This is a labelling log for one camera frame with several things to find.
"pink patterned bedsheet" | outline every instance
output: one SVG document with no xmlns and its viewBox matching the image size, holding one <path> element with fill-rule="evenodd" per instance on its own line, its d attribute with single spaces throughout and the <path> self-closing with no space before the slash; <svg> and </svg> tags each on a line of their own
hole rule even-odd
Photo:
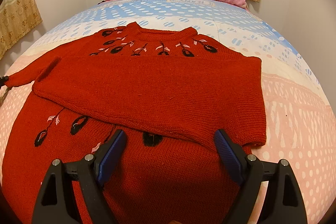
<svg viewBox="0 0 336 224">
<path fill-rule="evenodd" d="M 136 19 L 138 23 L 141 20 L 144 17 Z M 155 28 L 156 23 L 151 22 L 150 17 L 148 21 L 146 27 Z M 111 21 L 110 27 L 114 27 L 116 22 L 118 21 Z M 101 29 L 100 21 L 90 24 L 93 31 Z M 290 60 L 280 60 L 276 50 L 274 53 L 263 52 L 260 45 L 265 43 L 266 38 L 262 36 L 258 40 L 246 40 L 245 44 L 233 47 L 230 39 L 222 40 L 218 36 L 218 28 L 224 29 L 224 26 L 218 23 L 213 29 L 209 27 L 208 32 L 214 37 L 217 35 L 221 43 L 233 50 L 262 59 L 261 86 L 266 108 L 267 143 L 252 151 L 261 160 L 278 162 L 285 158 L 290 162 L 302 192 L 308 223 L 317 224 L 336 197 L 336 119 L 328 100 L 319 84 L 310 77 L 311 74 L 295 70 L 295 62 L 304 64 L 300 55 L 293 58 L 293 64 L 290 64 Z M 83 25 L 80 28 L 85 31 L 86 27 Z M 175 23 L 174 28 L 177 30 L 180 25 Z M 56 39 L 56 35 L 58 34 L 50 32 L 42 37 L 39 44 L 33 45 L 34 47 L 16 60 L 7 75 L 21 70 L 47 50 L 79 38 L 77 36 L 80 34 L 69 35 L 69 38 L 60 35 L 59 39 Z M 31 86 L 29 84 L 10 90 L 0 107 L 0 166 L 12 125 L 31 91 Z M 2 87 L 0 96 L 4 91 L 5 87 Z M 258 220 L 266 188 L 267 183 L 263 183 L 249 224 L 255 224 Z"/>
</svg>

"embroidery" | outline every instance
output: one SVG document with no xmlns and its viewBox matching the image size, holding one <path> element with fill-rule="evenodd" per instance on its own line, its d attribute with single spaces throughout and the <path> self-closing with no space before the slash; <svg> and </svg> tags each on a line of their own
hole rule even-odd
<svg viewBox="0 0 336 224">
<path fill-rule="evenodd" d="M 165 45 L 162 42 L 160 42 L 160 43 L 161 43 L 161 46 L 158 46 L 155 50 L 158 50 L 160 48 L 163 48 L 163 50 L 161 52 L 159 52 L 157 55 L 162 55 L 162 54 L 169 55 L 168 52 L 170 52 L 170 49 L 168 49 L 168 47 L 165 47 Z"/>
<path fill-rule="evenodd" d="M 163 137 L 157 134 L 151 134 L 148 132 L 144 132 L 142 134 L 142 142 L 145 146 L 154 147 L 162 142 Z"/>
<path fill-rule="evenodd" d="M 70 129 L 70 134 L 75 135 L 80 131 L 83 126 L 87 123 L 89 117 L 88 116 L 80 116 L 76 120 L 73 121 Z"/>
<path fill-rule="evenodd" d="M 212 52 L 212 53 L 216 53 L 216 52 L 217 52 L 217 49 L 216 49 L 216 48 L 214 48 L 214 47 L 212 47 L 212 46 L 210 46 L 210 45 L 208 45 L 208 44 L 204 44 L 204 42 L 207 43 L 206 40 L 204 40 L 204 39 L 201 39 L 201 40 L 195 40 L 195 39 L 194 39 L 194 45 L 197 45 L 197 42 L 201 43 L 201 44 L 203 45 L 203 48 L 204 48 L 206 51 L 208 51 L 208 52 Z"/>
<path fill-rule="evenodd" d="M 131 56 L 139 56 L 142 51 L 147 52 L 146 46 L 147 43 L 142 48 L 137 48 L 135 51 L 132 51 L 133 54 L 131 54 Z"/>
<path fill-rule="evenodd" d="M 117 46 L 117 47 L 113 48 L 113 49 L 111 50 L 111 53 L 112 53 L 112 54 L 116 54 L 116 53 L 120 52 L 126 45 L 130 45 L 130 47 L 132 47 L 133 44 L 134 44 L 133 41 L 130 41 L 130 42 L 128 42 L 128 43 L 121 43 L 122 46 Z"/>
<path fill-rule="evenodd" d="M 195 56 L 191 51 L 185 49 L 185 48 L 190 48 L 190 46 L 188 46 L 186 44 L 182 45 L 181 42 L 179 44 L 175 45 L 175 47 L 179 47 L 179 46 L 182 46 L 182 53 L 183 53 L 184 56 L 186 56 L 186 57 L 194 57 Z"/>
<path fill-rule="evenodd" d="M 113 28 L 113 30 L 106 30 L 106 31 L 103 31 L 102 32 L 102 36 L 103 37 L 108 37 L 109 35 L 111 35 L 113 32 L 115 32 L 116 30 L 118 30 L 116 27 L 115 28 Z"/>
<path fill-rule="evenodd" d="M 47 122 L 48 121 L 51 121 L 51 123 L 47 126 L 46 129 L 42 130 L 39 134 L 37 134 L 36 138 L 35 138 L 35 141 L 34 141 L 34 145 L 35 147 L 38 147 L 40 146 L 43 141 L 45 140 L 45 138 L 47 137 L 48 135 L 48 129 L 49 127 L 53 124 L 53 121 L 55 120 L 55 124 L 58 125 L 60 120 L 59 120 L 59 115 L 60 113 L 64 110 L 64 108 L 62 108 L 56 115 L 53 115 L 53 116 L 49 116 L 48 119 L 47 119 Z"/>
<path fill-rule="evenodd" d="M 124 37 L 117 37 L 117 38 L 114 39 L 114 40 L 106 41 L 103 45 L 104 45 L 104 46 L 111 45 L 111 44 L 113 44 L 115 41 L 118 41 L 118 40 L 124 41 L 125 38 L 126 38 L 126 36 L 127 36 L 127 35 L 125 35 Z M 107 48 L 100 48 L 100 49 L 98 50 L 98 52 L 93 52 L 93 53 L 91 53 L 91 54 L 89 54 L 89 55 L 98 55 L 98 54 L 100 54 L 101 52 L 107 52 L 107 51 L 109 50 L 109 48 L 111 48 L 111 47 L 113 47 L 113 45 L 112 45 L 112 46 L 109 46 L 109 47 L 107 47 Z"/>
</svg>

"knitted sweater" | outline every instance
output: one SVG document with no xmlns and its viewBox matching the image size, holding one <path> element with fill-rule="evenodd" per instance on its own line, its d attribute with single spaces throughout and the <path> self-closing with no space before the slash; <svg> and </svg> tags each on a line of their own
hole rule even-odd
<svg viewBox="0 0 336 224">
<path fill-rule="evenodd" d="M 248 153 L 265 144 L 260 78 L 260 59 L 191 27 L 150 30 L 133 22 L 61 45 L 5 83 L 35 81 L 8 140 L 3 193 L 30 223 L 51 161 L 94 153 L 121 128 L 126 149 L 104 189 L 120 224 L 220 223 L 238 186 L 213 135 L 224 128 Z M 91 223 L 73 184 L 83 222 Z"/>
</svg>

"black embroidered flower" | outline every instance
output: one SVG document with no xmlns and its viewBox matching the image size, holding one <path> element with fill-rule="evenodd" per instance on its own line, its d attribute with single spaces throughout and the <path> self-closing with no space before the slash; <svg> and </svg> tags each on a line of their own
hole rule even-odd
<svg viewBox="0 0 336 224">
<path fill-rule="evenodd" d="M 201 43 L 203 45 L 203 48 L 208 51 L 208 52 L 212 52 L 212 53 L 216 53 L 217 52 L 217 49 L 215 47 L 212 47 L 208 44 L 205 44 L 205 42 L 207 43 L 206 40 L 204 39 L 201 39 L 201 40 L 194 40 L 194 44 L 197 45 L 197 43 Z"/>
<path fill-rule="evenodd" d="M 117 30 L 117 28 L 114 28 L 114 30 L 106 30 L 102 32 L 102 36 L 103 37 L 108 37 L 109 35 L 111 35 L 113 32 L 115 32 Z"/>
<path fill-rule="evenodd" d="M 142 141 L 145 146 L 154 147 L 162 142 L 163 137 L 157 134 L 151 134 L 148 132 L 144 132 L 142 134 Z"/>
<path fill-rule="evenodd" d="M 37 134 L 35 142 L 34 142 L 35 147 L 40 146 L 43 143 L 47 135 L 48 135 L 48 131 L 46 129 L 42 130 L 39 134 Z"/>
<path fill-rule="evenodd" d="M 142 51 L 147 52 L 146 46 L 148 43 L 146 43 L 143 47 L 137 48 L 135 51 L 132 51 L 133 54 L 131 56 L 139 56 Z"/>
<path fill-rule="evenodd" d="M 161 46 L 158 46 L 155 50 L 158 50 L 160 48 L 162 48 L 163 50 L 161 52 L 159 52 L 157 55 L 169 55 L 170 49 L 168 49 L 168 47 L 165 47 L 165 45 L 161 43 Z"/>
<path fill-rule="evenodd" d="M 186 49 L 183 49 L 183 50 L 182 50 L 182 53 L 183 53 L 183 55 L 186 56 L 186 57 L 194 57 L 194 56 L 195 56 L 191 51 L 188 51 L 188 50 L 186 50 Z"/>
<path fill-rule="evenodd" d="M 186 57 L 194 57 L 195 56 L 191 51 L 186 49 L 186 48 L 190 48 L 190 46 L 188 46 L 187 44 L 182 45 L 182 42 L 180 42 L 179 44 L 175 45 L 175 47 L 179 47 L 179 46 L 182 47 L 182 54 L 184 56 L 186 56 Z"/>
<path fill-rule="evenodd" d="M 106 45 L 110 45 L 112 43 L 114 43 L 115 40 L 109 40 L 109 41 L 106 41 L 103 45 L 106 46 Z"/>
<path fill-rule="evenodd" d="M 76 120 L 74 120 L 71 125 L 70 134 L 75 135 L 76 133 L 78 133 L 78 131 L 80 131 L 83 128 L 83 126 L 85 126 L 88 119 L 89 119 L 88 116 L 80 116 Z"/>
<path fill-rule="evenodd" d="M 115 48 L 113 48 L 113 49 L 111 50 L 111 53 L 112 53 L 112 54 L 118 53 L 118 52 L 120 52 L 122 49 L 123 49 L 122 46 L 115 47 Z"/>
</svg>

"sweater sleeve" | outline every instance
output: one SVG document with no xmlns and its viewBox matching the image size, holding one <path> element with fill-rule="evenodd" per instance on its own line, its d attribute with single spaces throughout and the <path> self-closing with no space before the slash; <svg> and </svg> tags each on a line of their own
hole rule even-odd
<svg viewBox="0 0 336 224">
<path fill-rule="evenodd" d="M 84 44 L 88 43 L 98 33 L 90 35 L 88 37 L 83 37 L 65 44 L 62 44 L 51 51 L 46 52 L 38 59 L 30 63 L 24 69 L 9 76 L 9 79 L 5 82 L 5 85 L 9 88 L 14 86 L 26 85 L 34 81 L 38 75 L 45 69 L 50 62 L 56 57 L 63 57 L 65 55 L 69 56 L 76 52 L 76 49 L 83 47 Z"/>
</svg>

